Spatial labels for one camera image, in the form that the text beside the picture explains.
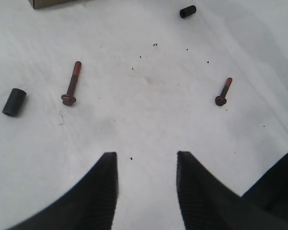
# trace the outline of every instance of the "cardboard box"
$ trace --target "cardboard box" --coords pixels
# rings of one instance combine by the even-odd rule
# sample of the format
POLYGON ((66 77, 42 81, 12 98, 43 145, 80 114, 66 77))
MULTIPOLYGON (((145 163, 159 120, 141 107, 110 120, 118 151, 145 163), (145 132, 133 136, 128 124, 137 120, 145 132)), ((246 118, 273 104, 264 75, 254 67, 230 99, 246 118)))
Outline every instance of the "cardboard box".
POLYGON ((29 0, 34 9, 40 9, 48 6, 54 6, 76 0, 29 0))

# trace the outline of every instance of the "black cylindrical spacer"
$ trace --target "black cylindrical spacer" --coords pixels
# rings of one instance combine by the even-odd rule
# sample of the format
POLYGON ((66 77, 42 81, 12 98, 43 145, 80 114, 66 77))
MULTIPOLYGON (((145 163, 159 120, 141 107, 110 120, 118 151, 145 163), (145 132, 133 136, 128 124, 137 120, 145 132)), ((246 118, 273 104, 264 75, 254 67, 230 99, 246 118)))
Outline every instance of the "black cylindrical spacer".
POLYGON ((12 89, 2 112, 7 116, 17 116, 24 103, 27 93, 20 89, 12 89))
POLYGON ((196 6, 188 6, 187 8, 184 8, 180 11, 181 18, 186 18, 188 16, 191 16, 192 14, 196 13, 196 6))

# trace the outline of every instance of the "bolt threads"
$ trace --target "bolt threads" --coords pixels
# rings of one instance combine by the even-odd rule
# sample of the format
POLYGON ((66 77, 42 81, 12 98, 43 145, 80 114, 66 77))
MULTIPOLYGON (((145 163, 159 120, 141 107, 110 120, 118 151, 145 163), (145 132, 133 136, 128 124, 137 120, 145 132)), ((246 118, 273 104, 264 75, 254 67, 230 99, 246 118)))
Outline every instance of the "bolt threads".
POLYGON ((72 72, 72 78, 71 78, 71 81, 69 83, 68 90, 66 93, 67 95, 69 95, 71 97, 73 97, 75 90, 76 90, 78 78, 80 75, 81 66, 82 66, 82 63, 80 61, 76 61, 75 66, 73 68, 73 72, 72 72))
POLYGON ((224 97, 224 98, 226 97, 226 94, 227 94, 227 92, 229 90, 229 87, 230 87, 231 83, 232 83, 232 78, 227 78, 227 80, 225 82, 225 85, 224 85, 224 88, 223 88, 223 90, 221 92, 220 97, 224 97))
POLYGON ((76 61, 75 66, 73 68, 73 75, 79 76, 81 70, 82 63, 80 61, 76 61))

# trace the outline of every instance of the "white surface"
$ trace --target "white surface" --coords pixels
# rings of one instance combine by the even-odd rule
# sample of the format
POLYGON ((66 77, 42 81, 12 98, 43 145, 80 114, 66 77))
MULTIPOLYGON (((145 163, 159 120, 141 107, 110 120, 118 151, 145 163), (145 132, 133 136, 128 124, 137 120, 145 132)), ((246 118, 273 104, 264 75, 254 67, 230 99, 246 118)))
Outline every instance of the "white surface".
POLYGON ((113 229, 182 230, 178 150, 239 195, 288 152, 288 0, 95 0, 39 11, 0 0, 0 230, 51 204, 106 151, 119 161, 113 229), (179 18, 191 4, 198 12, 179 18), (77 60, 78 102, 66 107, 77 60), (228 104, 218 107, 227 77, 228 104), (1 113, 12 88, 28 93, 19 118, 1 113))

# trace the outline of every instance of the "bolt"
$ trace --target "bolt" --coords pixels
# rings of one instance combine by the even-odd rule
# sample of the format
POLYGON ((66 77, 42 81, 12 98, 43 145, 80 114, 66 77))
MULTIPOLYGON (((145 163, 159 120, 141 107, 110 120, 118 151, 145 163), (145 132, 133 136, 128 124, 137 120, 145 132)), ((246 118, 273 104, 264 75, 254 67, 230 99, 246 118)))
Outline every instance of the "bolt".
POLYGON ((231 83, 232 83, 232 78, 227 78, 227 80, 225 82, 225 85, 224 85, 224 88, 223 88, 223 90, 221 92, 221 95, 216 97, 216 104, 218 106, 223 106, 223 105, 226 104, 227 100, 226 100, 225 97, 226 97, 226 94, 227 94, 227 92, 229 90, 229 87, 230 87, 231 83))
POLYGON ((75 94, 81 66, 82 63, 80 61, 76 61, 75 66, 73 68, 72 78, 71 82, 69 83, 67 93, 61 96, 64 105, 71 106, 76 102, 76 98, 73 95, 75 94))

